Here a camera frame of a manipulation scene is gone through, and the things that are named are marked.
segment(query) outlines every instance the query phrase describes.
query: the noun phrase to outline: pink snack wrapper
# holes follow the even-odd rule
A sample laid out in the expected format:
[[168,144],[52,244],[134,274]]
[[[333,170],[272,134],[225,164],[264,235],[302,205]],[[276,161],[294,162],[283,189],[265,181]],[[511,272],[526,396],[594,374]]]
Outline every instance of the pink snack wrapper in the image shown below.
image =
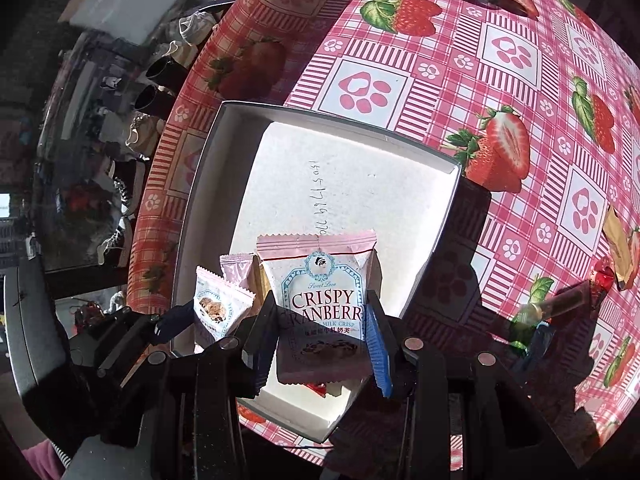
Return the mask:
[[222,275],[229,283],[251,290],[252,270],[254,264],[253,254],[224,254],[220,256]]
[[[223,254],[220,256],[220,267],[225,280],[234,285],[241,286],[251,292],[258,292],[254,274],[254,258],[252,254]],[[247,316],[255,316],[260,312],[262,301],[258,298],[258,294],[254,298],[254,306],[246,314]]]
[[258,237],[275,295],[283,384],[328,383],[371,374],[365,343],[367,279],[375,232]]
[[254,293],[198,267],[193,297],[198,342],[208,346],[235,330],[251,310],[254,297]]

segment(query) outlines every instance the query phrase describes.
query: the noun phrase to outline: blue gripper pad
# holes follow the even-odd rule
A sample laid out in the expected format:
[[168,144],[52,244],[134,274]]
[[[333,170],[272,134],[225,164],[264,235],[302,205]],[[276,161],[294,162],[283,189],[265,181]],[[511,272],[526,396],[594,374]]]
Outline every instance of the blue gripper pad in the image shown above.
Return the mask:
[[380,332],[380,327],[370,304],[367,304],[364,330],[376,384],[385,397],[390,397],[393,384],[390,375],[389,354],[386,351],[382,332]]

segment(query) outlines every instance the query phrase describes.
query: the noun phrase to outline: pink checkered tablecloth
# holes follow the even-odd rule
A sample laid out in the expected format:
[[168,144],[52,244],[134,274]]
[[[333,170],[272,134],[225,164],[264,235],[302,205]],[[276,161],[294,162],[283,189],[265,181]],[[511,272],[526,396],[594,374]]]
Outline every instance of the pink checkered tablecloth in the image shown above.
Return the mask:
[[[640,72],[565,0],[425,1],[233,5],[191,70],[154,157],[134,236],[130,306],[170,307],[184,209],[209,128],[223,97],[257,99],[388,128],[465,164],[485,189],[462,182],[407,317],[446,352],[488,349],[514,362],[506,320],[532,287],[550,294],[588,276],[608,253],[601,228],[609,204],[629,230],[640,222]],[[251,65],[254,42],[271,44]],[[578,464],[640,396],[639,291],[637,283],[612,291],[597,320],[564,320],[525,386]],[[604,381],[625,341],[622,373]],[[312,462],[384,478],[398,456],[401,413],[364,392],[321,446],[250,412],[242,422]],[[459,468],[462,438],[451,439]]]

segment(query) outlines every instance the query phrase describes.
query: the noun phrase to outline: window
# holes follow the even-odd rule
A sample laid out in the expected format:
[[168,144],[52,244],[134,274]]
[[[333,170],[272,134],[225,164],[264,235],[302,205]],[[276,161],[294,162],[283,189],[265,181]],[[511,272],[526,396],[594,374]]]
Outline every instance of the window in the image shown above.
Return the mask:
[[9,216],[9,194],[0,194],[0,218],[7,218]]

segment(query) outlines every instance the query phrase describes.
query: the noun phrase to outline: black shoe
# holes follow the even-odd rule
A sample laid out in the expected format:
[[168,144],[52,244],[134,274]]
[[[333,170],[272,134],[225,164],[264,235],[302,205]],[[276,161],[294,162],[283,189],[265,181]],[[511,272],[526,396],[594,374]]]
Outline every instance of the black shoe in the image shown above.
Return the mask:
[[114,163],[113,185],[122,200],[121,210],[123,216],[129,216],[138,209],[144,183],[144,162],[129,160],[128,162]]
[[132,243],[133,227],[129,219],[123,216],[116,231],[98,246],[98,264],[126,267],[129,263]]

